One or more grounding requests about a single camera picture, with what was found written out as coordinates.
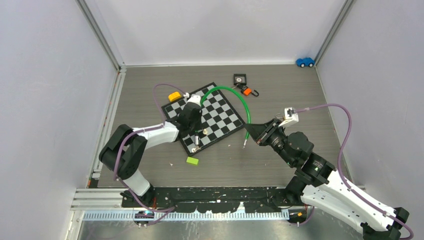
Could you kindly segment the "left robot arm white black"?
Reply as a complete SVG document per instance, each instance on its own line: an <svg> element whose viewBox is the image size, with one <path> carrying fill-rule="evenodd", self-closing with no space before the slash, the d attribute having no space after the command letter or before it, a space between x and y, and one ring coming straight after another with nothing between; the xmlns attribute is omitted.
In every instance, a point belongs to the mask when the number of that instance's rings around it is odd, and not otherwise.
<svg viewBox="0 0 424 240"><path fill-rule="evenodd" d="M114 172L134 193L134 200L141 207L153 202L153 186L139 170L144 151L165 143L173 143L201 129L202 107L189 102L175 117L164 123L131 128L120 125L99 153L98 159Z"/></svg>

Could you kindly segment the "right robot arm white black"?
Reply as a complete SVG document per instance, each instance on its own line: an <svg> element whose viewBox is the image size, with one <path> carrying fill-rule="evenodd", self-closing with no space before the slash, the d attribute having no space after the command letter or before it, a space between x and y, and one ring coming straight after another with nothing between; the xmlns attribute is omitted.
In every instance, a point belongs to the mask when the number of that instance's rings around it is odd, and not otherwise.
<svg viewBox="0 0 424 240"><path fill-rule="evenodd" d="M400 240L409 212L390 207L352 184L336 167L313 151L314 144L300 131L285 133L274 118L263 124L244 125L259 146L271 147L295 176L286 186L285 198L291 205L301 202L319 208L343 221L365 240Z"/></svg>

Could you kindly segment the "green cable lock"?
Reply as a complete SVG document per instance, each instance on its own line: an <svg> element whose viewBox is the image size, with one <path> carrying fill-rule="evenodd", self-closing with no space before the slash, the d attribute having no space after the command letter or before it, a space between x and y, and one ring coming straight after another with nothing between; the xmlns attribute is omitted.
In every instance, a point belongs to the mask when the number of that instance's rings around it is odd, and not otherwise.
<svg viewBox="0 0 424 240"><path fill-rule="evenodd" d="M228 86L211 86L211 87L206 88L206 90L204 90L204 94L201 96L201 107L202 107L202 109L203 109L204 102L207 99L207 96L209 94L211 94L212 92L216 91L216 90L222 90L223 94L224 94L224 92L230 92L230 93L232 93L241 102L241 105L244 108L244 111L245 111L245 114L246 114L246 120L244 120L243 118L242 119L245 121L245 123L250 123L251 122L251 113L250 113L248 104L246 103L246 101L244 100L244 98L241 96L240 93L237 93L234 89L232 89L232 88L230 88ZM199 134L202 131L203 131L203 129L201 128L201 130L200 131L197 131L196 133Z"/></svg>

